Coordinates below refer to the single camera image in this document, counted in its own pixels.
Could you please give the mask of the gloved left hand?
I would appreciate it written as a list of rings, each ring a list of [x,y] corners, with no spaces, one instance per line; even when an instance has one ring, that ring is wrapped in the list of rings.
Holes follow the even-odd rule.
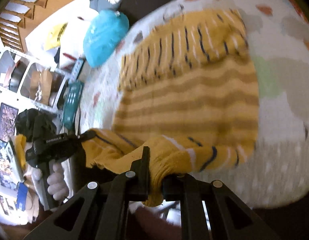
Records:
[[[48,194],[57,202],[61,203],[69,195],[68,186],[64,180],[64,171],[60,163],[54,163],[52,166],[53,172],[48,176]],[[44,204],[44,190],[40,189],[39,183],[43,179],[42,171],[38,168],[32,169],[31,178],[39,196],[41,204]]]

